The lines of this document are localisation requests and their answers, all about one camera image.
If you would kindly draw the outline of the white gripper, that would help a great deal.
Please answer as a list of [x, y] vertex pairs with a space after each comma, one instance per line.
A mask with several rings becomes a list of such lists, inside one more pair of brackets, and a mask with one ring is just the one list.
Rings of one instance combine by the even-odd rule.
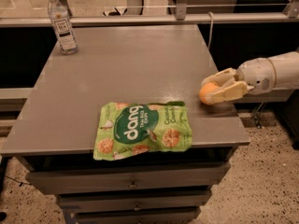
[[[236, 73], [242, 81], [236, 80]], [[270, 92], [275, 84], [276, 72], [273, 64], [269, 59], [258, 58], [242, 63], [236, 70], [227, 68], [206, 77], [201, 86], [218, 87], [211, 95], [214, 104], [218, 104], [240, 99], [247, 93], [258, 95]]]

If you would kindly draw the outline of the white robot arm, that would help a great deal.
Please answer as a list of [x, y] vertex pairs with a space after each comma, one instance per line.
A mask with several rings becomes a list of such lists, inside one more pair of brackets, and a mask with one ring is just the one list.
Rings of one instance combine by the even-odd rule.
[[297, 90], [299, 52], [246, 61], [236, 69], [227, 68], [201, 83], [200, 101], [205, 105], [238, 100], [246, 94], [260, 95], [275, 88]]

